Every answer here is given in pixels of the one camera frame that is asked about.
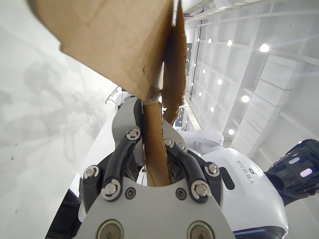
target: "robot face screen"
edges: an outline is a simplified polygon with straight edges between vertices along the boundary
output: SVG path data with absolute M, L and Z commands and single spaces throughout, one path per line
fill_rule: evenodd
M 268 174 L 277 177 L 277 189 L 286 194 L 315 195 L 319 189 L 319 142 L 304 140 L 273 164 Z

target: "ceiling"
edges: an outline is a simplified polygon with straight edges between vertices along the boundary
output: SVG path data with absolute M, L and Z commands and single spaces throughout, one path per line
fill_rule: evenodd
M 185 10 L 199 3 L 186 1 Z M 182 126 L 221 131 L 263 170 L 300 140 L 319 140 L 318 22 L 318 0 L 212 0 L 185 17 L 193 45 Z M 286 212 L 286 238 L 318 238 L 319 196 Z

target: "black robot head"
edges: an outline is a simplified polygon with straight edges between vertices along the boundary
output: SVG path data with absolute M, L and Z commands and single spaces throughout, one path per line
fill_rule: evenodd
M 319 142 L 304 140 L 265 173 L 285 205 L 319 192 Z

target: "torn cardboard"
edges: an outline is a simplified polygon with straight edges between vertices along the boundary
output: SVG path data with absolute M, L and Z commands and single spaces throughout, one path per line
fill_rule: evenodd
M 163 63 L 173 0 L 28 0 L 61 51 L 146 102 Z
M 162 101 L 166 109 L 164 119 L 173 124 L 179 107 L 183 105 L 186 85 L 186 37 L 181 0 L 178 0 L 176 25 L 172 28 L 164 53 L 164 81 Z
M 172 124 L 185 90 L 186 42 L 181 3 L 173 0 L 28 0 L 61 42 L 61 51 L 141 99 L 157 99 L 163 61 L 164 118 Z M 169 184 L 159 104 L 144 105 L 149 186 Z
M 170 185 L 163 141 L 162 105 L 160 103 L 144 105 L 143 112 L 147 185 L 153 187 Z

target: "metal gripper plate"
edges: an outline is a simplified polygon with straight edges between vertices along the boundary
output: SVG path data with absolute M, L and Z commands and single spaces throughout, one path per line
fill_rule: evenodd
M 133 199 L 125 198 L 125 191 L 129 187 L 136 190 Z M 185 200 L 176 197 L 178 188 L 187 192 Z M 211 196 L 207 203 L 195 203 L 190 198 L 185 179 L 165 187 L 147 187 L 124 177 L 121 197 L 115 202 L 108 202 L 99 195 L 76 239 L 96 239 L 97 230 L 107 220 L 118 221 L 127 239 L 186 239 L 188 228 L 195 221 L 208 224 L 215 239 L 234 239 L 215 199 Z

